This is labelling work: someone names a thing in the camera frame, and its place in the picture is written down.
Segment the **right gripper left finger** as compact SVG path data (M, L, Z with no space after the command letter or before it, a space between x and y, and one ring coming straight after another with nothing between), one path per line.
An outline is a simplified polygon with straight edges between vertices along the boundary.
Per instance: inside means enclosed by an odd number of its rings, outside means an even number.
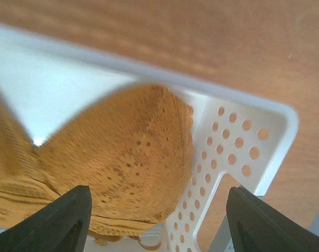
M0 251L84 251L91 209L90 188L78 185L0 233Z

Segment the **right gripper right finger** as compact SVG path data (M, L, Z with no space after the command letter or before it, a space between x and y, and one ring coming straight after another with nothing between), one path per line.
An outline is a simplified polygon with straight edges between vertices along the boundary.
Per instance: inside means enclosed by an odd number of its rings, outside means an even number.
M319 237L244 187L232 187L226 213L235 251L319 251Z

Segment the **orange brown bra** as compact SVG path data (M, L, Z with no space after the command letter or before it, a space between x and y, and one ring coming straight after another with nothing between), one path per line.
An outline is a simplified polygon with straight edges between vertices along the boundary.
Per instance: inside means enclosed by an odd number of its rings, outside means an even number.
M191 106L146 85L96 102L36 146L0 96L0 227L87 185L94 241L139 240L174 212L192 176L192 126Z

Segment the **white perforated plastic basket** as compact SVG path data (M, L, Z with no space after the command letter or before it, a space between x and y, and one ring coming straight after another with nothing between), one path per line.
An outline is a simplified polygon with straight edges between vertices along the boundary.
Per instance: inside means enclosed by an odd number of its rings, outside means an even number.
M154 81L193 110L193 168L176 211L140 241L124 238L85 251L200 251L196 237L219 187L231 176L264 196L297 133L296 112L258 98L140 62L0 24L0 92L36 145L94 100Z

